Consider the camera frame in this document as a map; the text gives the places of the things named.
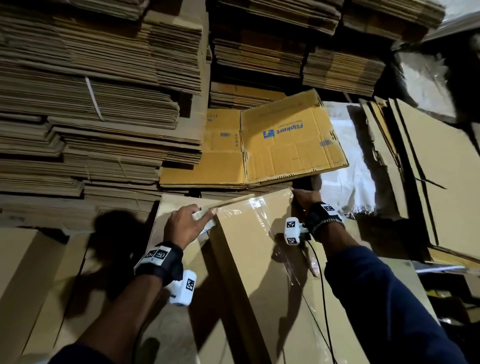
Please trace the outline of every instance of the white strap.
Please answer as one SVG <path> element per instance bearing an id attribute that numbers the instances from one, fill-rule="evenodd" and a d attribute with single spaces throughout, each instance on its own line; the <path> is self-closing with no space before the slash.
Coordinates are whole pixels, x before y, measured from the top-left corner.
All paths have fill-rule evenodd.
<path id="1" fill-rule="evenodd" d="M 88 78 L 88 76 L 85 76 L 85 82 L 87 82 L 88 91 L 90 92 L 90 97 L 92 98 L 93 106 L 95 106 L 95 110 L 96 110 L 96 113 L 97 113 L 98 117 L 100 118 L 101 121 L 105 121 L 105 119 L 102 116 L 102 113 L 100 112 L 100 108 L 98 107 L 98 104 L 96 103 L 95 95 L 93 93 L 92 85 L 90 84 L 90 79 Z"/>

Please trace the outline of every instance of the black wrist strap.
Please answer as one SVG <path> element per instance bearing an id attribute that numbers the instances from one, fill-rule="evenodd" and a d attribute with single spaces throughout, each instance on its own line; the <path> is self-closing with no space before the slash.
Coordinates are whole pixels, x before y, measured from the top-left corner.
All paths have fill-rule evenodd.
<path id="1" fill-rule="evenodd" d="M 162 279 L 163 286 L 183 279 L 183 250 L 172 242 L 150 248 L 135 266 L 135 275 L 150 274 Z"/>
<path id="2" fill-rule="evenodd" d="M 321 228 L 331 222 L 338 222 L 345 226 L 342 218 L 332 206 L 325 202 L 317 202 L 310 207 L 304 225 L 312 237 L 319 241 Z"/>

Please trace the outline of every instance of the person's right arm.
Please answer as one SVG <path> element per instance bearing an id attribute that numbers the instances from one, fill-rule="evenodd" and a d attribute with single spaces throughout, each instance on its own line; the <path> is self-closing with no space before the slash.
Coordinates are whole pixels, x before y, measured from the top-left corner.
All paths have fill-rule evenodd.
<path id="1" fill-rule="evenodd" d="M 294 190 L 306 211 L 318 192 Z M 345 308 L 371 364 L 466 364 L 459 349 L 388 265 L 336 222 L 315 231 L 327 257 L 325 278 Z"/>

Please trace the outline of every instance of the navy blue shirt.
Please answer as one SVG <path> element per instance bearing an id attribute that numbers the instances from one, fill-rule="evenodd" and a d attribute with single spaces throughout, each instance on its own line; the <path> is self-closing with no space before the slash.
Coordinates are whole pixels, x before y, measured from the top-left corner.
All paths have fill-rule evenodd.
<path id="1" fill-rule="evenodd" d="M 345 308 L 371 364 L 467 363 L 425 307 L 369 249 L 353 246 L 334 255 L 326 264 L 325 278 Z M 73 344 L 50 361 L 64 363 L 112 361 L 84 345 Z"/>

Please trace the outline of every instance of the person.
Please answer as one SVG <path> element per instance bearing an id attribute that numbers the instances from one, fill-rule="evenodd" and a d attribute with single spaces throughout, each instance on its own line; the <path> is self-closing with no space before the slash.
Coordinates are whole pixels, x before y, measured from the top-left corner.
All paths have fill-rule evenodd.
<path id="1" fill-rule="evenodd" d="M 293 193 L 306 212 L 305 225 L 314 239 L 323 244 L 327 257 L 325 278 L 343 305 L 371 364 L 467 363 L 458 346 L 390 268 L 347 233 L 338 215 L 322 202 L 319 192 Z M 156 248 L 168 251 L 166 257 L 161 256 L 162 263 L 140 265 L 111 309 L 76 343 L 62 348 L 50 360 L 51 364 L 121 364 L 128 359 L 160 290 L 173 279 L 162 267 L 175 270 L 174 261 L 181 261 L 180 252 L 216 213 L 209 210 L 195 221 L 192 213 L 197 211 L 197 205 L 190 205 L 172 213 L 165 226 L 166 242 Z M 144 259 L 151 259 L 152 254 L 147 253 Z"/>

